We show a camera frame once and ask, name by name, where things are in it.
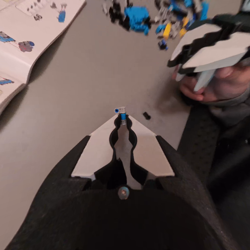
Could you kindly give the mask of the grey blue brick assembly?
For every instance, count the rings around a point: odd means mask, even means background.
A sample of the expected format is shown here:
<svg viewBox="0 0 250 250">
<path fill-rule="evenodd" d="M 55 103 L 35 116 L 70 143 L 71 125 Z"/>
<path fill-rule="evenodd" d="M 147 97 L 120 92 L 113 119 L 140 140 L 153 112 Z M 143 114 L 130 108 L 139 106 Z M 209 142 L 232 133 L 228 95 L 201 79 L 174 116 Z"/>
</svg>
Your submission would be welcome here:
<svg viewBox="0 0 250 250">
<path fill-rule="evenodd" d="M 121 116 L 121 125 L 126 125 L 127 124 L 126 107 L 115 108 L 114 112 L 116 114 L 120 114 L 120 116 Z"/>
</svg>

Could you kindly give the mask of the instruction booklet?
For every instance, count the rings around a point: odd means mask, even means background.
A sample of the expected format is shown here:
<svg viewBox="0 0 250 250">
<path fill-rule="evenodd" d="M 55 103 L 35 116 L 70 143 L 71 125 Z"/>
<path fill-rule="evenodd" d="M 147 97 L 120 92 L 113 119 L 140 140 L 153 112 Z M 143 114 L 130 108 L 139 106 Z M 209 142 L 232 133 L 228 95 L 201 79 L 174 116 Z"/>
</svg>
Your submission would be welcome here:
<svg viewBox="0 0 250 250">
<path fill-rule="evenodd" d="M 26 87 L 38 58 L 85 5 L 85 0 L 0 1 L 0 114 Z"/>
</svg>

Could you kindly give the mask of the light blue curved panel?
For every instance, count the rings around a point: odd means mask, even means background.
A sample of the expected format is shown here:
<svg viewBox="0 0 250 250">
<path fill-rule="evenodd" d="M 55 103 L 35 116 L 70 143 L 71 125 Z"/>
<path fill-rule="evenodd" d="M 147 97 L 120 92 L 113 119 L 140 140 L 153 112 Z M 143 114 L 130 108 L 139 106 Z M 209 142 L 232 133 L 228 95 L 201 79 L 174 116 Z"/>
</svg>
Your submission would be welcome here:
<svg viewBox="0 0 250 250">
<path fill-rule="evenodd" d="M 125 17 L 129 18 L 130 29 L 134 32 L 148 35 L 149 26 L 145 21 L 150 20 L 149 11 L 145 6 L 132 6 L 124 8 Z"/>
</svg>

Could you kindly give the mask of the person's right hand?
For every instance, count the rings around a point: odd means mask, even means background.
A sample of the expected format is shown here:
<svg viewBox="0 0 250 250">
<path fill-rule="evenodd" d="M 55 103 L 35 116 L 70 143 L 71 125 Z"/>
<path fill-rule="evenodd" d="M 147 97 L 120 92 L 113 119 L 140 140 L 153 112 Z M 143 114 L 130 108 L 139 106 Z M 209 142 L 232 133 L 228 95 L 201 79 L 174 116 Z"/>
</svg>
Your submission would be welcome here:
<svg viewBox="0 0 250 250">
<path fill-rule="evenodd" d="M 215 71 L 214 77 L 206 87 L 194 91 L 195 77 L 183 77 L 179 82 L 180 92 L 194 101 L 218 102 L 236 98 L 249 88 L 250 67 L 243 62 Z"/>
</svg>

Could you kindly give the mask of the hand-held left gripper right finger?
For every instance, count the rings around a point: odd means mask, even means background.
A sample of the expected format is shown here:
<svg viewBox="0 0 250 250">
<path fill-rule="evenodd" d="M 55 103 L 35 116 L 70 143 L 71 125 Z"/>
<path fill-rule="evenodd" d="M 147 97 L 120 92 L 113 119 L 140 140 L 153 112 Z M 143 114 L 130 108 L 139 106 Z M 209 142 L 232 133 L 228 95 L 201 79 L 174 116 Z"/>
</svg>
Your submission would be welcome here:
<svg viewBox="0 0 250 250">
<path fill-rule="evenodd" d="M 161 148 L 157 135 L 137 121 L 127 116 L 130 152 L 130 173 L 132 177 L 144 185 L 148 179 L 174 177 L 175 173 Z"/>
</svg>

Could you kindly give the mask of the pile of building brick pieces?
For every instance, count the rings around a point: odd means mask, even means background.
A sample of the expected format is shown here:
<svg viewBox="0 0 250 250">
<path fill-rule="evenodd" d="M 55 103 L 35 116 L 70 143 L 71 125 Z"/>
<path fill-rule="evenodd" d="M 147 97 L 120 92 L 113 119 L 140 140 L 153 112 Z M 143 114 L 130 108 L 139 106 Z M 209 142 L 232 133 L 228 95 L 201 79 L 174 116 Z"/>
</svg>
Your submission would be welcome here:
<svg viewBox="0 0 250 250">
<path fill-rule="evenodd" d="M 209 9 L 207 1 L 195 0 L 155 0 L 154 5 L 158 14 L 155 18 L 149 15 L 150 20 L 145 21 L 145 24 L 148 24 L 150 29 L 153 25 L 157 25 L 155 34 L 160 39 L 158 42 L 160 50 L 168 49 L 168 39 L 175 39 L 177 35 L 184 36 L 195 21 L 206 20 Z M 132 6 L 136 6 L 133 1 L 124 1 L 124 8 Z M 118 23 L 128 32 L 133 31 L 130 29 L 129 18 L 125 17 L 124 8 L 122 9 L 120 1 L 103 1 L 102 3 L 102 11 L 110 17 L 111 23 Z"/>
</svg>

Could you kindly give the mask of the grey desk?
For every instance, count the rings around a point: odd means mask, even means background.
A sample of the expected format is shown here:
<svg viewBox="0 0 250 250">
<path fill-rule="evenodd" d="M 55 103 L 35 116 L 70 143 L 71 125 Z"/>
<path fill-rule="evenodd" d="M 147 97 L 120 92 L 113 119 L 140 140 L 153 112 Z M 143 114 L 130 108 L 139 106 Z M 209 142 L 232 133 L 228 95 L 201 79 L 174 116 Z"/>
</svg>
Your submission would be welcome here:
<svg viewBox="0 0 250 250">
<path fill-rule="evenodd" d="M 110 22 L 101 4 L 87 1 L 1 115 L 1 249 L 53 167 L 109 120 L 114 108 L 125 106 L 128 115 L 178 148 L 190 108 L 167 61 L 180 37 L 161 51 L 155 26 L 148 36 L 127 32 Z"/>
</svg>

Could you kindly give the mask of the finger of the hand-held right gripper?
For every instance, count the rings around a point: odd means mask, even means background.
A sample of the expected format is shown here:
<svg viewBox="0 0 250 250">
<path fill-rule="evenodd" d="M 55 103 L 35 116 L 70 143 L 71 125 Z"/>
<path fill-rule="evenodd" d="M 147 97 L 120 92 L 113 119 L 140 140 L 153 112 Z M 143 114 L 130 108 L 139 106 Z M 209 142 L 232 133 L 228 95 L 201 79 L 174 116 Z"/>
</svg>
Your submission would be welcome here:
<svg viewBox="0 0 250 250">
<path fill-rule="evenodd" d="M 186 74 L 180 74 L 179 69 L 185 64 L 196 52 L 207 46 L 214 45 L 216 42 L 229 38 L 232 33 L 232 27 L 219 27 L 215 24 L 205 23 L 193 30 L 188 31 L 175 48 L 168 67 L 174 67 L 178 64 L 175 80 L 179 82 Z"/>
<path fill-rule="evenodd" d="M 248 52 L 249 45 L 249 33 L 235 32 L 227 40 L 201 48 L 182 67 L 184 70 L 195 68 L 193 72 L 198 73 L 197 83 L 193 90 L 196 92 L 206 87 L 217 69 L 238 63 Z"/>
</svg>

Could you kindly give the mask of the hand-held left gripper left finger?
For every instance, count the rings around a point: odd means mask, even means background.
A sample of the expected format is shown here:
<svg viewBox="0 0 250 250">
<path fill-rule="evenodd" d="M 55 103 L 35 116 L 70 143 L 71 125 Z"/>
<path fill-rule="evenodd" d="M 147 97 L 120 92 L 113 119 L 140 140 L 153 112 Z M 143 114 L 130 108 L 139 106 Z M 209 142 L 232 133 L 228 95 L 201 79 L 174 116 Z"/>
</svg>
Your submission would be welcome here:
<svg viewBox="0 0 250 250">
<path fill-rule="evenodd" d="M 98 181 L 108 189 L 127 185 L 126 172 L 117 158 L 115 144 L 121 126 L 121 115 L 116 114 L 85 139 L 88 139 L 71 177 Z"/>
</svg>

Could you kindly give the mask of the black perforated panel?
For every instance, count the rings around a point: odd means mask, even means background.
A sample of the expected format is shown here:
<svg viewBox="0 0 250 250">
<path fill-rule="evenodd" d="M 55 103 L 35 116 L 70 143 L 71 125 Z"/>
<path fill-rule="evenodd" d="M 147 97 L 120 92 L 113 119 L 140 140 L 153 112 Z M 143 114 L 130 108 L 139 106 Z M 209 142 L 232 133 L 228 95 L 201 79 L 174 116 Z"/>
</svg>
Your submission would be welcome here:
<svg viewBox="0 0 250 250">
<path fill-rule="evenodd" d="M 208 188 L 240 249 L 250 246 L 249 116 L 226 128 L 205 106 L 190 110 L 177 151 Z"/>
</svg>

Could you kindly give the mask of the person's right forearm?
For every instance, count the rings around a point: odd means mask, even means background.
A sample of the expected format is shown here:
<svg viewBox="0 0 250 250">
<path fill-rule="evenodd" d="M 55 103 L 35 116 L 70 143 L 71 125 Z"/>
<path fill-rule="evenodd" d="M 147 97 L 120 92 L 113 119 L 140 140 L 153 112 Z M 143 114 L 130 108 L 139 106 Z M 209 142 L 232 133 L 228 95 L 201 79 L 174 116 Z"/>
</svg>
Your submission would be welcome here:
<svg viewBox="0 0 250 250">
<path fill-rule="evenodd" d="M 203 102 L 211 114 L 226 127 L 232 127 L 250 115 L 250 88 L 238 97 L 216 101 Z"/>
</svg>

